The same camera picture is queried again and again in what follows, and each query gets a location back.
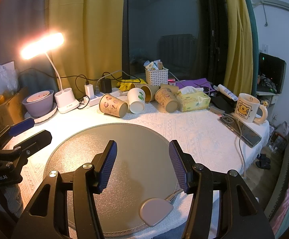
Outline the round grey placemat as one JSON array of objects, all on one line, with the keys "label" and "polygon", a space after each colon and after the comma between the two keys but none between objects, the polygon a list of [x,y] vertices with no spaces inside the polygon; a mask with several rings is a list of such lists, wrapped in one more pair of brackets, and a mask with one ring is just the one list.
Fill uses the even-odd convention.
[{"label": "round grey placemat", "polygon": [[144,126],[109,123],[75,133],[50,155],[44,169],[75,171],[102,153],[110,140],[117,156],[107,187],[95,195],[95,204],[106,238],[153,238],[165,231],[160,222],[149,227],[140,218],[145,201],[159,198],[173,202],[179,189],[169,157],[169,141]]}]

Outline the kraft paper cup line drawings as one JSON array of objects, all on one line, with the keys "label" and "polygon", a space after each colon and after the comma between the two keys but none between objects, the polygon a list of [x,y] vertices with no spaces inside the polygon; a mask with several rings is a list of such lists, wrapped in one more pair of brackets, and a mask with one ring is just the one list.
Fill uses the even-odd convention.
[{"label": "kraft paper cup line drawings", "polygon": [[160,88],[155,94],[155,100],[168,112],[173,113],[179,107],[175,94],[169,88]]}]

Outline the yellow curtain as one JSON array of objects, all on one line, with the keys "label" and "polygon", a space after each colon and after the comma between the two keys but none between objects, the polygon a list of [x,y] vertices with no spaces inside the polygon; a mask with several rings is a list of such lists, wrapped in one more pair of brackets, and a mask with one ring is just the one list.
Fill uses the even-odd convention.
[{"label": "yellow curtain", "polygon": [[246,0],[226,0],[228,53],[224,86],[236,95],[250,94],[253,82],[252,29]]},{"label": "yellow curtain", "polygon": [[122,68],[123,2],[47,0],[48,26],[64,36],[50,55],[63,87],[71,87],[78,99],[87,78],[95,85],[104,72]]}]

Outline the smartphone with clear case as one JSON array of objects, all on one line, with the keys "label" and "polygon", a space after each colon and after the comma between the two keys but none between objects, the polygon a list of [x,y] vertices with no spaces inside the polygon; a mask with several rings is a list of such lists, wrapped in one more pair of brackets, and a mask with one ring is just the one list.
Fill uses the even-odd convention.
[{"label": "smartphone with clear case", "polygon": [[262,139],[259,134],[234,117],[227,115],[221,116],[220,122],[240,137],[250,148],[255,147]]}]

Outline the yellow curtain right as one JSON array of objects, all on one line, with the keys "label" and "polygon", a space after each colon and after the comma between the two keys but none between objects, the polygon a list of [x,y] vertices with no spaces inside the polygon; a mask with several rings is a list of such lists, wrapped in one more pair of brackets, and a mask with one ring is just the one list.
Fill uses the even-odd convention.
[{"label": "yellow curtain right", "polygon": [[253,82],[252,29],[246,0],[226,0],[228,53],[224,86],[236,95],[250,94]]}]

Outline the purple notebook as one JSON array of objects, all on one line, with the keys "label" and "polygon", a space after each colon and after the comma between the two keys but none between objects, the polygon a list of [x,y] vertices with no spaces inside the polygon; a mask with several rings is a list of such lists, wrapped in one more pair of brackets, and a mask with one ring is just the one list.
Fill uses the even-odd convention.
[{"label": "purple notebook", "polygon": [[210,94],[215,92],[213,89],[212,83],[209,82],[206,78],[195,79],[195,80],[181,80],[176,82],[176,86],[181,89],[187,86],[192,86],[194,88],[203,88],[203,92]]}]

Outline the black box under tube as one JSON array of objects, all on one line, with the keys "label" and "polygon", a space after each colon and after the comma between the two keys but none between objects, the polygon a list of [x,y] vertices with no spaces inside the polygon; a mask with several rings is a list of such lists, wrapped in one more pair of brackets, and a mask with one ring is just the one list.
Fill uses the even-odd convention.
[{"label": "black box under tube", "polygon": [[234,113],[236,102],[231,98],[228,98],[221,92],[212,92],[210,98],[210,102],[218,109],[225,111],[226,114]]}]

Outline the white perforated storage basket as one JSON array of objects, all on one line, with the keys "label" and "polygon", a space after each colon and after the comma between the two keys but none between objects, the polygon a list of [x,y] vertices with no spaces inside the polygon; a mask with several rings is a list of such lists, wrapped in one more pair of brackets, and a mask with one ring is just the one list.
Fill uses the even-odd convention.
[{"label": "white perforated storage basket", "polygon": [[146,82],[152,86],[168,84],[168,69],[145,71]]}]

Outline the yellow curtain left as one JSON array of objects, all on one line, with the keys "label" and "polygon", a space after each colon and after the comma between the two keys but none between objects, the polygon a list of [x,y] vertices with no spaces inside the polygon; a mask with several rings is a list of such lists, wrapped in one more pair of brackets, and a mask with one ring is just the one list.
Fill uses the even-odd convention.
[{"label": "yellow curtain left", "polygon": [[63,87],[71,87],[78,99],[87,78],[95,85],[104,72],[122,68],[123,2],[47,0],[48,26],[64,36],[50,55]]}]

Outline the white tube on black box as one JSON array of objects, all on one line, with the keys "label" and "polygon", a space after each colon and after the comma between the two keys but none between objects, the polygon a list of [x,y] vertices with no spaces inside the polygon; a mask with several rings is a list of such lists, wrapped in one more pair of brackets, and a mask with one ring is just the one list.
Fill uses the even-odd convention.
[{"label": "white tube on black box", "polygon": [[215,89],[218,92],[221,92],[223,95],[227,96],[228,98],[230,98],[233,101],[237,101],[238,97],[232,92],[230,91],[228,88],[226,88],[225,86],[219,84],[218,86],[213,86],[213,89]]}]

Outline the black power adapter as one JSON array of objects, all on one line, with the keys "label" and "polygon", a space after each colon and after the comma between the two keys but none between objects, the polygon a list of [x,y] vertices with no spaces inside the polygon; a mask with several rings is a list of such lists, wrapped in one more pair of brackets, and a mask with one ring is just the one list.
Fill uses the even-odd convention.
[{"label": "black power adapter", "polygon": [[112,80],[109,78],[103,78],[100,80],[101,85],[101,92],[106,93],[112,93]]}]

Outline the cardboard box at left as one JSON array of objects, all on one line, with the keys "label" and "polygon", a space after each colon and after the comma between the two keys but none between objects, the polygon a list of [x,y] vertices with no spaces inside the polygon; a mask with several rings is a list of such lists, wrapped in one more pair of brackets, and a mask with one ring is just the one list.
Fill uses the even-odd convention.
[{"label": "cardboard box at left", "polygon": [[0,105],[0,131],[6,126],[11,126],[24,120],[25,107],[22,105],[22,101],[28,95],[28,88],[24,87]]}]

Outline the yellow-green tissue box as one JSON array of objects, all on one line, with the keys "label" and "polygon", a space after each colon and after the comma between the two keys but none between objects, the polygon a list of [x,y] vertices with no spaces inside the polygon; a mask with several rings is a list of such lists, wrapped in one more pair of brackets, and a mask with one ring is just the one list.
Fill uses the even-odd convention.
[{"label": "yellow-green tissue box", "polygon": [[178,90],[176,94],[181,112],[189,112],[207,109],[210,97],[203,92],[203,88],[186,86]]}]

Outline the yellow snack packet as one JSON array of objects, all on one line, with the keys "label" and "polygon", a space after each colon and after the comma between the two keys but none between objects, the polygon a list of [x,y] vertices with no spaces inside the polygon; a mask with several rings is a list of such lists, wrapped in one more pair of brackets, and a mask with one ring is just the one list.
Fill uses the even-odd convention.
[{"label": "yellow snack packet", "polygon": [[116,87],[120,91],[129,91],[131,88],[134,88],[138,85],[146,84],[143,79],[122,79],[117,82]]}]

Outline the white knitted tablecloth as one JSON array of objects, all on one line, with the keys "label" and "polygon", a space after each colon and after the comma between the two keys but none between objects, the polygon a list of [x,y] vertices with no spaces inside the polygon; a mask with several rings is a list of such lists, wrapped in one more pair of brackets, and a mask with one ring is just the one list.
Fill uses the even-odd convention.
[{"label": "white knitted tablecloth", "polygon": [[[45,165],[59,144],[84,129],[109,123],[140,125],[158,132],[169,143],[177,140],[182,150],[191,154],[195,162],[221,173],[231,169],[242,172],[244,168],[249,167],[269,138],[267,122],[261,125],[251,123],[250,128],[262,139],[255,147],[250,148],[220,122],[218,115],[209,110],[167,113],[158,103],[146,104],[142,113],[128,112],[123,118],[104,114],[97,105],[65,114],[57,113],[46,122],[15,136],[7,144],[7,149],[11,149],[42,130],[47,130],[52,135],[52,142],[32,155],[22,168],[20,189],[23,203],[27,204],[30,201],[46,177]],[[185,223],[192,196],[182,192],[180,188],[175,195],[173,202],[159,198],[145,201],[140,209],[142,221],[149,227],[162,222],[165,225],[164,233]]]}]

